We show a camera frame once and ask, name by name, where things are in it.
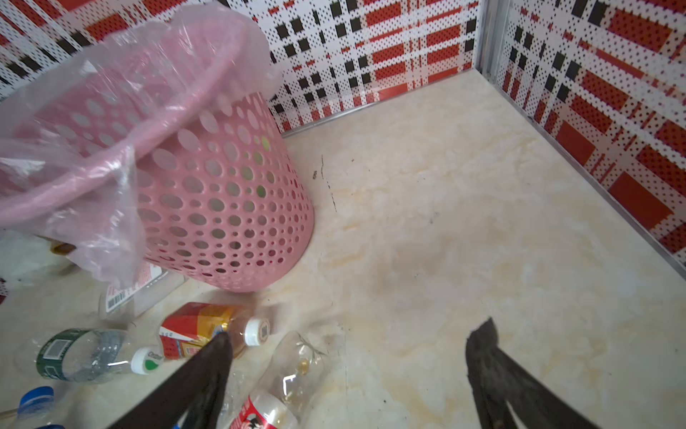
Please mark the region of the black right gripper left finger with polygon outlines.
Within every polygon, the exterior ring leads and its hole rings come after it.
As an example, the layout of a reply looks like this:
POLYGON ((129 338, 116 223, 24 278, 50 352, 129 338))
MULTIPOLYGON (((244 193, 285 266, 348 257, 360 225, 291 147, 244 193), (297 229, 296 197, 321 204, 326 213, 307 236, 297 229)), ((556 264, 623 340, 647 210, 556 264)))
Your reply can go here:
POLYGON ((232 361, 230 336, 221 332, 111 427, 216 428, 232 361))

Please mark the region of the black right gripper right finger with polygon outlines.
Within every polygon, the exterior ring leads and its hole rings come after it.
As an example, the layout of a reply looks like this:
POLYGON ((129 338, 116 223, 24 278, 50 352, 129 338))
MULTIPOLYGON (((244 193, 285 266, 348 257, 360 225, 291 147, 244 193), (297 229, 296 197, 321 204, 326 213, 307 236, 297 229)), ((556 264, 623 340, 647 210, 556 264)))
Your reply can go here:
POLYGON ((466 341, 467 377, 482 428, 595 428, 498 345, 487 319, 466 341))

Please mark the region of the small blue cap water bottle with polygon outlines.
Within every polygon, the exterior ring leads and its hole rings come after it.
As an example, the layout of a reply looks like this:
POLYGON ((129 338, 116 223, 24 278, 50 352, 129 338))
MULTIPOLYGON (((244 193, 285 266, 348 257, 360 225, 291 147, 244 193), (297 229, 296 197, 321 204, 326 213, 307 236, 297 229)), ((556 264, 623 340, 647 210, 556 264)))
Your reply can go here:
POLYGON ((16 418, 10 428, 14 429, 64 429, 54 416, 55 391, 50 386, 35 388, 20 400, 16 418))

